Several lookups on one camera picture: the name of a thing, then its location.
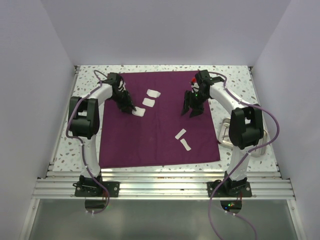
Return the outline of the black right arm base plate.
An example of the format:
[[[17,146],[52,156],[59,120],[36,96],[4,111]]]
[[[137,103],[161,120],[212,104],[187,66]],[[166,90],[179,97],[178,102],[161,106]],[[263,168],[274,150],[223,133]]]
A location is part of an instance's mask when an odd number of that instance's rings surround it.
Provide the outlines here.
[[[252,197],[251,185],[248,181],[226,181],[213,194],[214,198]]]

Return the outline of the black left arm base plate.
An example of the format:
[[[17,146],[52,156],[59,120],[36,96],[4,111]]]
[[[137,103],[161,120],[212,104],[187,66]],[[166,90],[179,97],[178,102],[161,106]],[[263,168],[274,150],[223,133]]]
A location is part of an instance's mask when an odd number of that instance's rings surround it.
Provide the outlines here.
[[[108,190],[108,196],[111,198],[117,198],[119,196],[120,191],[120,182],[118,181],[103,181],[101,183],[107,190]],[[73,183],[73,187],[75,187],[75,197],[105,197],[106,194],[103,193],[104,189],[99,186],[86,186],[81,185],[79,182]]]

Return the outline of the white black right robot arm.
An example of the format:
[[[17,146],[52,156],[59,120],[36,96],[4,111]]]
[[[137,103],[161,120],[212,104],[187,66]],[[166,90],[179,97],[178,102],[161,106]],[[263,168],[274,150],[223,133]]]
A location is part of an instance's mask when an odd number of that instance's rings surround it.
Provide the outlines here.
[[[181,115],[191,111],[194,118],[204,113],[204,103],[209,99],[218,103],[230,114],[228,137],[233,152],[228,169],[225,172],[223,192],[235,196],[247,182],[247,168],[250,147],[258,145],[264,136],[263,116],[260,106],[242,100],[226,86],[227,78],[221,74],[210,76],[208,70],[198,71],[191,81],[191,90],[184,93]]]

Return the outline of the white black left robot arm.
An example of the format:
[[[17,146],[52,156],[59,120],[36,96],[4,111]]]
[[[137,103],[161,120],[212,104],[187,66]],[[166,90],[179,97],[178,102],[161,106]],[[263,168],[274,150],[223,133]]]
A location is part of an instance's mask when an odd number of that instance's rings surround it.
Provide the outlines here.
[[[103,193],[104,184],[100,180],[101,167],[97,158],[96,136],[100,129],[99,107],[107,100],[116,103],[118,109],[127,114],[136,110],[123,77],[115,72],[104,74],[93,71],[97,86],[83,96],[73,96],[69,101],[68,121],[65,135],[80,142],[82,158],[81,180],[90,180],[86,190],[92,196]]]

